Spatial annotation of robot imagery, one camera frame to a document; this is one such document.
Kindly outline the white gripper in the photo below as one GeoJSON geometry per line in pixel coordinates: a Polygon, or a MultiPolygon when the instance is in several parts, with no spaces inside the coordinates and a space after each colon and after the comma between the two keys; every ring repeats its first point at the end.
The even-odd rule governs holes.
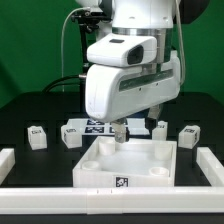
{"type": "Polygon", "coordinates": [[[93,65],[87,73],[85,107],[91,118],[113,121],[115,141],[125,143],[129,140],[129,130],[127,119],[123,117],[151,107],[145,118],[145,128],[152,130],[157,126],[162,110],[158,104],[176,98],[179,91],[180,61],[177,52],[172,51],[170,61],[154,74],[147,66],[113,68],[93,65]]]}

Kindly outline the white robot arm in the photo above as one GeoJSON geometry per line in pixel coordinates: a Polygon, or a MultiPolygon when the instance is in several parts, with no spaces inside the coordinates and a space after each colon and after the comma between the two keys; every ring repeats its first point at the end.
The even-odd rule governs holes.
{"type": "Polygon", "coordinates": [[[115,140],[128,140],[125,118],[175,98],[182,84],[183,59],[171,49],[173,22],[181,0],[76,0],[97,13],[97,41],[88,47],[87,114],[111,123],[115,140]]]}

